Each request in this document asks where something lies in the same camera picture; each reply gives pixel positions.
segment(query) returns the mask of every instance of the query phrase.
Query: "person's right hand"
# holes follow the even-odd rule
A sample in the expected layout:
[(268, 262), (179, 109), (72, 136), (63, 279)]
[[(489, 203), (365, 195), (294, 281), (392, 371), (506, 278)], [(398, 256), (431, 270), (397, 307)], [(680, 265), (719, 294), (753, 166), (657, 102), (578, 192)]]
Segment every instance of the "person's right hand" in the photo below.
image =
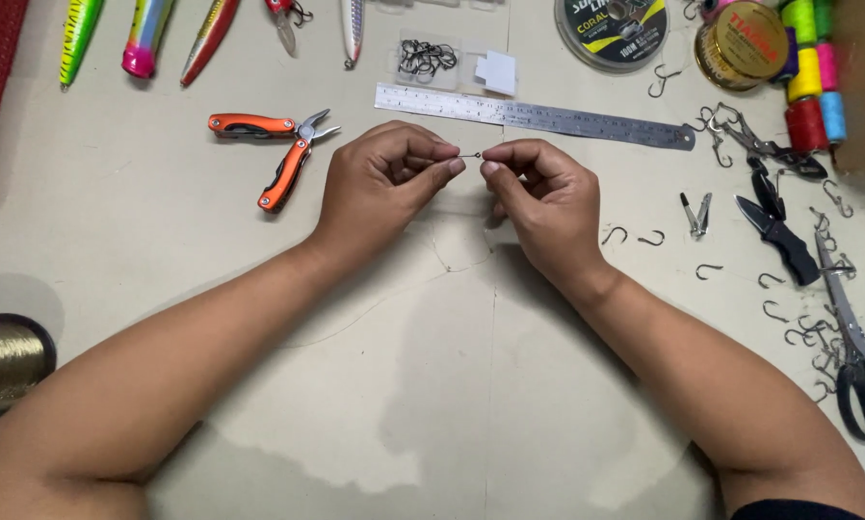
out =
[(582, 282), (599, 289), (615, 277), (600, 253), (600, 186), (593, 172), (541, 139), (503, 143), (483, 158), (481, 174), (498, 199), (494, 216), (509, 217), (522, 251), (545, 278), (567, 293)]

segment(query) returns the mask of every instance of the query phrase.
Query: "red thread spool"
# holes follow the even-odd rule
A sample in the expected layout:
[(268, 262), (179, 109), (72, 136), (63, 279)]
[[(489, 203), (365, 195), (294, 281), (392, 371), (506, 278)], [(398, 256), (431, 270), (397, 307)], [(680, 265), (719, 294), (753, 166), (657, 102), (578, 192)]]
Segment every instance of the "red thread spool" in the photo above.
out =
[(786, 125), (792, 149), (796, 152), (807, 154), (830, 148), (825, 121), (821, 117), (821, 102), (817, 97), (806, 97), (790, 104), (786, 110)]

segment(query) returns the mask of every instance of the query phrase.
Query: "gold fishing line spool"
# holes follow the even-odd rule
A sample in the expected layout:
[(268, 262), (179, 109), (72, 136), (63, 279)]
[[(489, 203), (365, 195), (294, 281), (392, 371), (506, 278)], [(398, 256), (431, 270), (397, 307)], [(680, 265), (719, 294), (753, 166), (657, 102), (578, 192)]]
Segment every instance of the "gold fishing line spool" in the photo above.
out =
[(0, 416), (54, 371), (57, 353), (36, 321), (0, 313)]

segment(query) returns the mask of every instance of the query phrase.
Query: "blue thread spool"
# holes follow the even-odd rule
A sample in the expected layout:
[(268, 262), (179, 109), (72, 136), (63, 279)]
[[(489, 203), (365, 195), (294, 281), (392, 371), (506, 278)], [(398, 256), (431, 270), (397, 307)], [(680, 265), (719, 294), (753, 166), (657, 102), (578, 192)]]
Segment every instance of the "blue thread spool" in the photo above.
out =
[(799, 75), (799, 44), (795, 40), (795, 28), (786, 27), (786, 39), (788, 40), (788, 58), (786, 65), (782, 67), (774, 77), (770, 78), (771, 83), (779, 83), (781, 81), (789, 81)]
[(843, 118), (843, 99), (840, 92), (821, 94), (821, 115), (825, 120), (825, 133), (832, 144), (847, 140), (847, 123)]

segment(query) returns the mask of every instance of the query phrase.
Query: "rainbow fishing lure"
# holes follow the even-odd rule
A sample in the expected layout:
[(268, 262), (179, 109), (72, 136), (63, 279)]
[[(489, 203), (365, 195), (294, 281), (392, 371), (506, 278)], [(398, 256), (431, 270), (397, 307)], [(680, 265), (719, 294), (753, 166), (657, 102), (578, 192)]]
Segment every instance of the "rainbow fishing lure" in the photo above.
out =
[(185, 68), (182, 70), (182, 79), (179, 83), (183, 87), (190, 85), (208, 65), (210, 57), (214, 55), (214, 51), (230, 29), (230, 23), (234, 21), (236, 7), (239, 4), (240, 0), (214, 0), (211, 3), (208, 16), (204, 18), (204, 23), (198, 30), (195, 44), (192, 45), (192, 51), (188, 54)]
[(156, 49), (173, 0), (137, 0), (134, 22), (121, 67), (138, 78), (149, 78), (156, 69)]
[(103, 0), (70, 0), (64, 26), (64, 53), (60, 55), (60, 90), (66, 91), (77, 77), (86, 47), (92, 39)]

